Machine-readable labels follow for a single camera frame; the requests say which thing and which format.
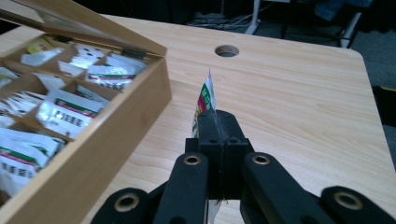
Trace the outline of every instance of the white tea bag wrapper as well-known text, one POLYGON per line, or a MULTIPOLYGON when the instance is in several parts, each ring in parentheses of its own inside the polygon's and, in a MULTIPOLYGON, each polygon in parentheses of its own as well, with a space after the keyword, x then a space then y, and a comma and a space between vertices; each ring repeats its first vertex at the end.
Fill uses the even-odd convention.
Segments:
POLYGON ((0 67, 0 77, 6 77, 9 79, 17 79, 18 76, 13 73, 11 70, 5 68, 5 67, 0 67))
POLYGON ((132 82, 135 76, 136 69, 132 66, 116 67, 92 65, 88 67, 85 80, 104 87, 123 90, 132 82))
POLYGON ((75 66, 71 63, 64 63, 58 61, 59 70, 69 74, 71 77, 78 77, 84 72, 84 69, 78 66, 75 66))
POLYGON ((15 196, 37 174, 37 169, 24 160, 3 156, 0 149, 0 190, 15 196))
POLYGON ((51 90, 35 116, 44 127, 75 138, 102 108, 101 104, 73 93, 51 90))
POLYGON ((86 99, 95 101, 101 105, 103 105, 103 107, 106 107, 110 102, 102 97, 101 95, 97 94, 96 92, 90 91, 87 88, 84 88, 82 86, 77 86, 77 92, 76 95, 84 97, 86 99))
POLYGON ((76 67, 87 69, 88 66, 93 64, 93 62, 91 62, 89 60, 86 60, 85 58, 75 56, 75 57, 72 58, 72 61, 71 61, 70 64, 72 64, 72 65, 74 65, 76 67))
POLYGON ((147 67, 147 64, 142 61, 139 61, 137 59, 128 58, 128 57, 125 57, 125 56, 122 56, 119 54, 111 53, 110 57, 113 59, 123 61, 125 63, 132 64, 134 66, 139 67, 139 69, 140 69, 139 72, 141 72, 143 69, 145 69, 147 67))
POLYGON ((55 77, 47 74, 41 74, 41 73, 33 73, 33 75, 37 76, 38 79, 40 79, 40 81, 49 91, 52 89, 60 89, 64 85, 66 85, 64 81, 59 77, 55 77))
POLYGON ((76 49, 81 57, 95 57, 97 60, 105 56, 105 54, 97 48, 88 45, 76 44, 76 49))
POLYGON ((4 113, 0 113, 0 127, 7 128, 15 123, 15 120, 4 113))
MULTIPOLYGON (((198 97, 197 106, 195 108, 195 114, 192 121, 192 132, 191 137, 197 138, 198 135, 198 115, 206 110, 213 109, 216 111, 216 98, 213 89, 212 75, 210 74, 206 78, 204 85, 201 88, 201 92, 198 97)), ((219 200, 209 200, 208 203, 208 223, 215 223, 216 215, 220 209, 221 202, 219 200)))
POLYGON ((23 143, 27 146, 35 147, 49 158, 55 155, 59 147, 59 143, 54 141, 51 137, 38 133, 25 133, 0 128, 0 136, 23 143))
POLYGON ((63 51, 62 48, 56 48, 33 54, 22 54, 21 62, 31 66, 39 66, 63 51))
POLYGON ((106 57, 106 65, 115 66, 115 67, 134 67, 136 73, 141 72, 141 68, 137 65, 126 63, 125 61, 121 61, 112 57, 106 57))
POLYGON ((0 137, 0 156, 33 165, 37 169, 45 167, 50 160, 36 147, 25 145, 22 142, 14 141, 5 137, 0 137))

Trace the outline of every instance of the chair leg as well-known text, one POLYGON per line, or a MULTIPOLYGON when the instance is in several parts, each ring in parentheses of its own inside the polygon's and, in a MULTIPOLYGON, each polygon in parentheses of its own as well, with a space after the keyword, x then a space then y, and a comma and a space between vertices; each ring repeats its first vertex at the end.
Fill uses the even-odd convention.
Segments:
POLYGON ((290 16, 296 6, 296 3, 297 3, 297 0, 290 0, 290 2, 289 2, 288 12, 286 13, 285 20, 282 25, 282 30, 280 31, 280 38, 282 38, 282 39, 285 39, 285 37, 286 37, 286 32, 288 31, 290 16))

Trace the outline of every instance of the wooden box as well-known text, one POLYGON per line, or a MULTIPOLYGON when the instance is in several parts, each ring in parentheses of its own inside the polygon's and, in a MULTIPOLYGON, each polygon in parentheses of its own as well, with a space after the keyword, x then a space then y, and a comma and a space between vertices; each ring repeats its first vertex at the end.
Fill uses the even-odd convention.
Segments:
POLYGON ((0 8, 1 19, 42 30, 45 34, 41 37, 65 49, 36 67, 20 63, 21 55, 34 40, 2 55, 0 66, 21 74, 0 90, 3 98, 15 91, 46 94, 32 75, 42 72, 61 78, 66 91, 73 91, 78 84, 110 100, 74 139, 41 126, 35 120, 35 110, 15 118, 12 129, 53 134, 67 144, 0 208, 0 223, 79 223, 171 99, 166 48, 70 0, 5 0, 0 8), (70 77, 57 66, 57 61, 73 55, 77 43, 100 48, 105 54, 127 52, 148 67, 122 91, 87 83, 84 75, 70 77))

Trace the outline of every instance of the black plastic part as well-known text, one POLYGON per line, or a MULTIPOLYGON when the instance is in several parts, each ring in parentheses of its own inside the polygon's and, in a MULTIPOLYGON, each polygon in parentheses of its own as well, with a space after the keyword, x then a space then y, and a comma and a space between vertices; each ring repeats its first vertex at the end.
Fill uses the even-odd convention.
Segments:
POLYGON ((208 166, 200 153, 177 158, 153 223, 206 223, 208 166))
POLYGON ((92 224, 149 223, 146 211, 149 196, 141 189, 122 189, 107 198, 92 224))
POLYGON ((223 146, 217 114, 206 110, 198 117, 198 152, 209 159, 209 198, 222 199, 223 146))
POLYGON ((396 221, 378 205, 364 195, 343 187, 332 187, 322 191, 320 205, 336 223, 387 223, 396 221))
POLYGON ((260 209, 256 201, 255 195, 250 191, 248 186, 244 187, 242 198, 240 199, 239 210, 242 219, 246 224, 268 224, 268 220, 260 209))
POLYGON ((274 157, 247 154, 243 174, 269 223, 334 223, 274 157))
POLYGON ((241 165, 254 150, 235 116, 221 110, 201 113, 198 136, 198 140, 186 140, 186 152, 196 150, 209 158, 209 198, 239 199, 243 189, 241 165))

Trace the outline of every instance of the tea packet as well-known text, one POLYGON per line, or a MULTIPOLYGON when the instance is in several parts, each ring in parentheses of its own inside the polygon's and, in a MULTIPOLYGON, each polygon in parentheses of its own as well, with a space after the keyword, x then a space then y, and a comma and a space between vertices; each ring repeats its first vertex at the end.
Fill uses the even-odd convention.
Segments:
POLYGON ((198 137, 198 115, 202 112, 213 109, 216 111, 215 92, 213 90, 212 76, 209 71, 209 76, 206 78, 204 85, 198 97, 197 106, 195 108, 194 119, 192 121, 191 137, 198 137))
POLYGON ((102 110, 95 101, 61 90, 51 90, 35 117, 46 128, 75 138, 102 110))

